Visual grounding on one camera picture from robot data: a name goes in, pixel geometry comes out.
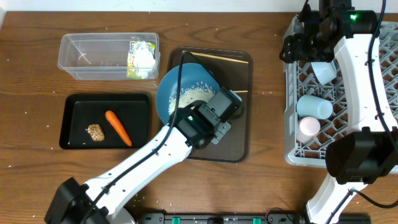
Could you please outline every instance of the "blue plate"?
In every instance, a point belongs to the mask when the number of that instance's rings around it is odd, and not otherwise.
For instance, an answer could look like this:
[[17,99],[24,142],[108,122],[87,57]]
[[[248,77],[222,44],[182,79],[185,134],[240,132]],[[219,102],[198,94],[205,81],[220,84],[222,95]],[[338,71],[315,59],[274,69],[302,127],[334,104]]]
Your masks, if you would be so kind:
[[[160,82],[156,93],[156,110],[164,124],[169,122],[169,99],[175,98],[177,94],[178,68],[171,69]],[[198,83],[206,83],[217,94],[220,86],[216,80],[197,63],[185,63],[182,67],[181,89],[198,86]]]

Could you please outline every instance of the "wooden table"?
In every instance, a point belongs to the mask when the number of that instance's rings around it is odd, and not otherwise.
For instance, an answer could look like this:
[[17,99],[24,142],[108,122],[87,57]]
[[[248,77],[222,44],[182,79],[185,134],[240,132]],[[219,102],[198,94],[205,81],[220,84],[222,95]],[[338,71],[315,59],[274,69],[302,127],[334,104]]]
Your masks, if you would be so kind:
[[[119,164],[133,150],[60,149],[65,98],[72,93],[150,93],[152,81],[74,80],[58,69],[64,34],[155,32],[160,76],[178,46],[244,50],[254,60],[250,153],[239,164],[183,161],[141,190],[127,207],[137,212],[262,213],[301,210],[326,169],[294,167],[284,159],[285,78],[279,51],[292,13],[8,12],[0,34],[0,223],[43,223],[57,187],[79,183]],[[398,21],[398,15],[387,15]],[[152,110],[153,136],[158,130]],[[398,197],[398,175],[363,192],[378,202]],[[396,223],[397,210],[355,197],[345,212],[369,213],[374,223]]]

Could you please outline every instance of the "plastic food container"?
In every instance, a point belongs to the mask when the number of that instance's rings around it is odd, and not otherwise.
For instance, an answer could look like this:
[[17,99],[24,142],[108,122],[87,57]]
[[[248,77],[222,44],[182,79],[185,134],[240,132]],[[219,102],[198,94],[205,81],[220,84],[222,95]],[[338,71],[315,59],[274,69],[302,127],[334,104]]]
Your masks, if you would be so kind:
[[134,67],[147,72],[145,79],[159,76],[159,36],[155,33],[66,34],[62,37],[58,67],[77,80],[130,80],[127,57],[130,42],[144,40],[155,45],[155,63]]

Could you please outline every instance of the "carrot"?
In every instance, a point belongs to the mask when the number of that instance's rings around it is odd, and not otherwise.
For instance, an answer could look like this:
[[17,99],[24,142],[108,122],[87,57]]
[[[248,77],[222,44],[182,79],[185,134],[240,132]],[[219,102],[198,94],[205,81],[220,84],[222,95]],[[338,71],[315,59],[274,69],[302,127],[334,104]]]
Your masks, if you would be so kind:
[[129,138],[129,135],[127,134],[126,130],[123,127],[123,124],[120,122],[116,114],[113,111],[107,111],[105,113],[105,117],[112,125],[112,127],[115,129],[115,131],[119,134],[120,138],[124,141],[124,143],[126,143],[126,145],[128,146],[132,146],[132,142]]

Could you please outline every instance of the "white mug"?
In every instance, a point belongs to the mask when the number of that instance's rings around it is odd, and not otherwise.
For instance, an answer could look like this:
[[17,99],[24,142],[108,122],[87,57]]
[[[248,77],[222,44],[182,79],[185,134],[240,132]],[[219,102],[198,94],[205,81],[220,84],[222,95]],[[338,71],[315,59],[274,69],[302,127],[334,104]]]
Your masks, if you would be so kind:
[[311,62],[311,66],[321,85],[326,85],[337,77],[336,66],[333,62]]

